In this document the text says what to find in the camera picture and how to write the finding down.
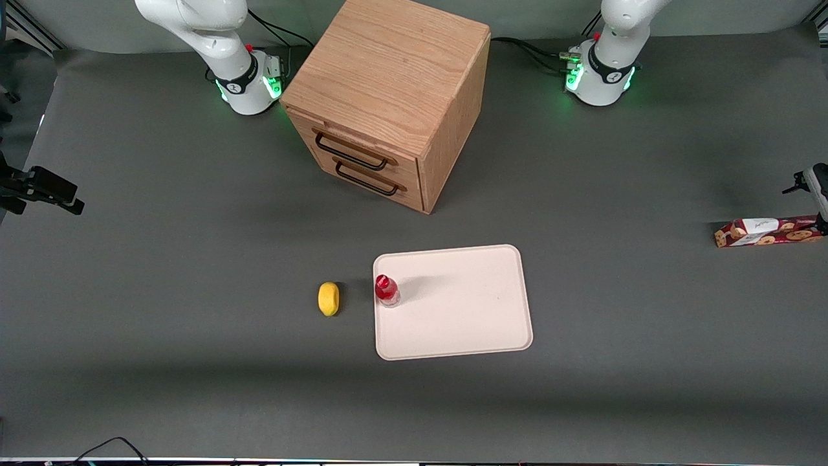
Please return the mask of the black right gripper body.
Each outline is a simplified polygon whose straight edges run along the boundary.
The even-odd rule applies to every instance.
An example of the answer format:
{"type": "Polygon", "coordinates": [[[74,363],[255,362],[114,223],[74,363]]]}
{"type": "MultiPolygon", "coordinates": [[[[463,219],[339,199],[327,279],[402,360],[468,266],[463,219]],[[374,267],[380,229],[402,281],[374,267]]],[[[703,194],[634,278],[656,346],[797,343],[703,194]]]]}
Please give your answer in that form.
{"type": "Polygon", "coordinates": [[[24,195],[27,194],[29,173],[10,167],[4,153],[1,153],[1,207],[6,212],[21,215],[27,203],[24,195]]]}

